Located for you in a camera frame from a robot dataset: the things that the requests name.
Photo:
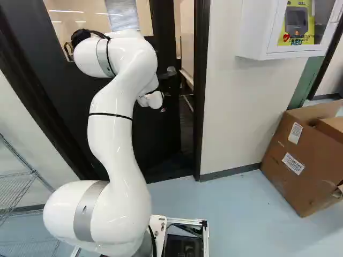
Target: open cardboard box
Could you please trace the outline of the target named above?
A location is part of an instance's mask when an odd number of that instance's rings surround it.
[[[342,104],[285,111],[263,157],[261,171],[301,217],[343,199],[343,122],[326,120]]]

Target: black stripe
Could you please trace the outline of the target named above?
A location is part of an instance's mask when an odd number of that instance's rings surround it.
[[[105,115],[105,116],[114,116],[114,117],[119,117],[119,118],[124,118],[124,119],[129,119],[130,121],[132,121],[132,118],[124,116],[124,115],[120,115],[120,114],[107,114],[105,112],[93,112],[90,114],[90,116],[92,115]]]

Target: baseboard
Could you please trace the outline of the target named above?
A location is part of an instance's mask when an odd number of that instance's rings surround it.
[[[45,205],[29,205],[29,206],[16,207],[12,213],[16,214],[16,213],[25,213],[27,211],[42,210],[44,209],[44,206]]]
[[[335,100],[338,100],[338,99],[341,99],[341,98],[342,97],[338,93],[334,93],[334,94],[328,94],[328,95],[315,95],[312,98],[312,101],[323,100],[323,99],[335,99]]]
[[[244,172],[248,172],[248,171],[252,171],[252,170],[258,170],[260,167],[261,163],[254,163],[254,164],[249,164],[246,166],[242,166],[242,167],[237,167],[237,168],[233,168],[233,169],[228,169],[228,170],[222,170],[222,171],[217,171],[217,172],[213,172],[213,173],[208,173],[208,174],[203,174],[200,175],[200,182],[205,182],[205,181],[209,181],[212,179],[217,179],[217,178],[222,178],[222,177],[227,177],[227,176],[231,176],[231,175],[236,175],[239,173],[244,173]]]

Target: window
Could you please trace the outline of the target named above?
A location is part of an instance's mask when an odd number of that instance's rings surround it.
[[[135,0],[105,0],[112,31],[140,30]]]

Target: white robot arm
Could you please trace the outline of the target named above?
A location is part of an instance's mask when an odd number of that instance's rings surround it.
[[[108,172],[110,182],[82,180],[56,190],[43,219],[58,239],[109,257],[137,256],[148,225],[151,198],[131,142],[133,105],[162,105],[156,77],[157,58],[137,31],[89,37],[74,50],[79,69],[92,77],[114,79],[93,98],[88,143]]]

